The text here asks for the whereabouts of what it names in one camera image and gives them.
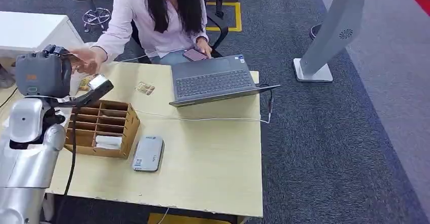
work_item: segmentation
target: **smartphone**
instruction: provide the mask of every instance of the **smartphone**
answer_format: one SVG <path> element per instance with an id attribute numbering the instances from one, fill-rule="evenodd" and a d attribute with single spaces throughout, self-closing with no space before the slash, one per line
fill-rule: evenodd
<path id="1" fill-rule="evenodd" d="M 196 51 L 195 49 L 190 49 L 184 52 L 184 57 L 190 59 L 191 61 L 199 61 L 207 58 L 206 55 Z"/>

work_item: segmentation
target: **white cable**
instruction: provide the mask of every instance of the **white cable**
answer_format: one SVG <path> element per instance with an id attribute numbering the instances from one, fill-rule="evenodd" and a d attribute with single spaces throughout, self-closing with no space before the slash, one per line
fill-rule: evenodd
<path id="1" fill-rule="evenodd" d="M 148 114 L 148 115 L 153 115 L 153 116 L 158 116 L 158 117 L 167 118 L 167 119 L 173 119 L 173 120 L 183 120 L 183 121 L 209 121 L 209 120 L 236 120 L 236 121 L 240 121 L 240 120 L 244 120 L 244 121 L 258 121 L 258 122 L 270 124 L 270 114 L 269 114 L 269 120 L 268 121 L 264 121 L 264 120 L 261 120 L 261 119 L 252 119 L 252 118 L 184 119 L 184 118 L 171 117 L 171 116 L 167 116 L 167 115 L 148 113 L 146 111 L 140 111 L 140 110 L 136 110 L 136 109 L 134 109 L 134 110 L 138 111 L 140 113 L 143 113 L 143 114 Z"/>
<path id="2" fill-rule="evenodd" d="M 147 57 L 147 54 L 145 54 L 143 56 L 140 56 L 140 57 L 137 57 L 137 58 L 130 58 L 130 59 L 121 60 L 121 61 L 118 61 L 118 62 L 127 62 L 127 61 L 131 61 L 131 60 L 135 60 L 135 59 L 140 59 L 140 58 L 144 58 L 144 57 Z"/>
<path id="3" fill-rule="evenodd" d="M 178 50 L 170 51 L 170 52 L 168 52 L 168 53 L 173 53 L 173 52 L 177 52 L 177 51 L 181 51 L 181 50 L 182 50 L 182 51 L 186 51 L 186 50 L 184 50 L 184 49 L 178 49 Z M 158 54 L 158 52 L 161 52 L 161 51 L 157 50 L 157 51 L 155 51 L 155 52 L 152 52 L 152 53 L 149 53 L 149 54 L 145 54 L 145 55 L 142 55 L 142 56 L 137 57 L 137 58 L 125 59 L 125 60 L 121 60 L 121 61 L 118 61 L 118 62 L 120 63 L 120 62 L 127 62 L 127 61 L 131 61 L 131 60 L 135 60 L 135 59 L 140 59 L 140 58 L 144 58 L 144 57 L 147 57 L 147 56 L 149 56 L 149 55 L 152 55 L 153 53 L 157 53 L 157 54 Z"/>
<path id="4" fill-rule="evenodd" d="M 161 224 L 161 222 L 164 220 L 164 218 L 166 217 L 167 213 L 169 212 L 169 209 L 170 209 L 170 207 L 167 208 L 166 213 L 164 213 L 163 218 L 161 218 L 161 220 L 157 224 Z"/>

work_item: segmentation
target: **black cable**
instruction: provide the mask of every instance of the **black cable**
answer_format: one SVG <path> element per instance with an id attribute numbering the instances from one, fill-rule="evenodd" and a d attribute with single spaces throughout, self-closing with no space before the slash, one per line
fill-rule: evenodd
<path id="1" fill-rule="evenodd" d="M 18 87 L 17 88 L 15 88 L 14 89 L 14 91 L 12 92 L 12 94 L 6 99 L 6 101 L 4 101 L 1 105 L 0 105 L 0 108 L 2 107 L 2 106 L 4 106 L 11 98 L 12 98 L 12 96 L 15 94 L 15 92 L 16 92 L 16 90 L 18 90 Z"/>
<path id="2" fill-rule="evenodd" d="M 259 84 L 257 87 L 262 87 L 262 86 L 269 86 L 269 85 L 268 84 Z M 273 112 L 273 106 L 275 104 L 274 101 L 275 100 L 273 98 L 273 92 L 272 92 L 272 89 L 270 89 L 270 99 L 269 99 L 269 105 L 268 105 L 268 108 L 269 108 L 269 120 L 268 120 L 268 122 L 270 122 L 270 118 L 271 118 L 271 115 Z"/>
<path id="3" fill-rule="evenodd" d="M 71 155 L 70 173 L 68 175 L 66 189 L 64 190 L 64 195 L 63 195 L 63 199 L 61 200 L 60 208 L 58 208 L 58 211 L 57 211 L 57 217 L 55 218 L 55 224 L 60 223 L 59 222 L 60 214 L 61 214 L 61 211 L 64 207 L 64 203 L 66 201 L 65 197 L 67 196 L 68 189 L 70 188 L 71 179 L 73 178 L 73 172 L 75 170 L 75 163 L 76 163 L 76 118 L 78 117 L 78 113 L 79 113 L 79 108 L 76 108 L 76 112 L 75 112 L 74 117 L 73 117 L 73 124 L 72 124 L 72 128 L 71 128 L 71 141 L 73 144 L 73 149 L 71 152 L 72 155 Z"/>

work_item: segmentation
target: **long black hair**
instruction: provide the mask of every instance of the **long black hair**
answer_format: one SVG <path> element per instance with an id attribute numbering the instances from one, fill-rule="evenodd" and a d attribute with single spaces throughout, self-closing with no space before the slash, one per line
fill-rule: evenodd
<path id="1" fill-rule="evenodd" d="M 182 28 L 187 34 L 202 32 L 201 0 L 177 0 Z M 169 26 L 166 0 L 148 0 L 148 11 L 155 22 L 154 31 L 163 33 Z"/>

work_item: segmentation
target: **laptop keyboard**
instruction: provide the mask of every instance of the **laptop keyboard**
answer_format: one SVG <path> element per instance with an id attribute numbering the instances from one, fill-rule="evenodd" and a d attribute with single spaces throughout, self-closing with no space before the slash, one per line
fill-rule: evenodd
<path id="1" fill-rule="evenodd" d="M 219 92 L 220 94 L 253 86 L 254 82 L 247 69 L 229 72 L 206 74 L 176 80 L 178 98 L 205 95 Z"/>

